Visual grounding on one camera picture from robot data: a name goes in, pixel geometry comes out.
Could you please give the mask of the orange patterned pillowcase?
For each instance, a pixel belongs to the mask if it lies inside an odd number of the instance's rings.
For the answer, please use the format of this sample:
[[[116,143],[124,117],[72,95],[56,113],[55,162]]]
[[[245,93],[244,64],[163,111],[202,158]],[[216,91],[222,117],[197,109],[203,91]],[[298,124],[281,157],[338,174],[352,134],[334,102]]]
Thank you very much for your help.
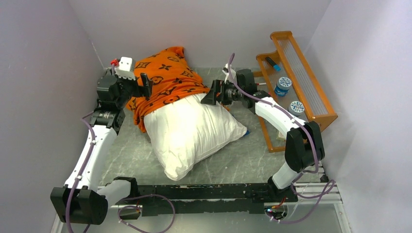
[[[209,92],[203,79],[185,59],[184,47],[169,47],[135,63],[134,74],[145,73],[152,82],[152,94],[131,98],[126,108],[134,114],[134,124],[146,132],[145,117],[155,110],[189,95]]]

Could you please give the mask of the white pillow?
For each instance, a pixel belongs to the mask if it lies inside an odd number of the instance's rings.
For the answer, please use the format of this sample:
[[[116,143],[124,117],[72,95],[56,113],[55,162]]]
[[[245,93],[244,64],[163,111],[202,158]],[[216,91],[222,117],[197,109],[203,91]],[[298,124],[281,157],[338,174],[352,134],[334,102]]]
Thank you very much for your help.
[[[190,95],[144,118],[154,153],[173,181],[247,131],[223,106],[201,104],[204,96]]]

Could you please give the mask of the orange wooden rack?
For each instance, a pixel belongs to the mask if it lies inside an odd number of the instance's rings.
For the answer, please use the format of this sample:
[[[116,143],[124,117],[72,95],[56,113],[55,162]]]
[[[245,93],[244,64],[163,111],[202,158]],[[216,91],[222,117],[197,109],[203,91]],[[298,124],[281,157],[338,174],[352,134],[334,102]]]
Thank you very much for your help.
[[[303,52],[297,44],[292,32],[279,31],[270,35],[275,45],[275,51],[261,53],[256,56],[260,69],[253,75],[258,85],[270,93],[275,101],[283,108],[287,108],[292,101],[300,101],[305,107],[302,119],[315,121],[321,131],[324,131],[338,117],[318,82],[314,72],[307,62]],[[272,58],[280,67],[276,72],[265,60]],[[288,77],[292,80],[292,88],[284,97],[275,94],[275,87],[280,77]]]

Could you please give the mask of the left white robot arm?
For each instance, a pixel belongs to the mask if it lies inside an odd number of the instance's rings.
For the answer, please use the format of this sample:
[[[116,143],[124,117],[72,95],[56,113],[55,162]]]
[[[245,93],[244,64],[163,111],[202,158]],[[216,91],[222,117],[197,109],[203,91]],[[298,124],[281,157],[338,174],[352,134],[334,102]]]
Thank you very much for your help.
[[[138,200],[135,178],[116,177],[102,189],[98,183],[108,150],[124,122],[127,102],[131,98],[149,98],[152,85],[145,73],[129,79],[108,72],[98,80],[97,105],[81,119],[89,130],[85,146],[65,184],[53,188],[50,194],[59,219],[68,227],[72,223],[100,225],[112,205],[121,200],[127,204]]]

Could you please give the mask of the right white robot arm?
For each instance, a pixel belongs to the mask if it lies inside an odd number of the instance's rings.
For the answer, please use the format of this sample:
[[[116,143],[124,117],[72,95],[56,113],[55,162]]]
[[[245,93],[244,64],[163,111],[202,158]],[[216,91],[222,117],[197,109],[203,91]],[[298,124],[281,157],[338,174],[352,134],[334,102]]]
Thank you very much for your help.
[[[324,146],[319,125],[293,116],[264,90],[259,90],[249,69],[234,71],[222,68],[224,80],[214,80],[202,104],[229,105],[242,102],[246,109],[263,118],[286,137],[285,163],[268,180],[267,195],[272,201],[280,201],[303,173],[316,173],[324,156]]]

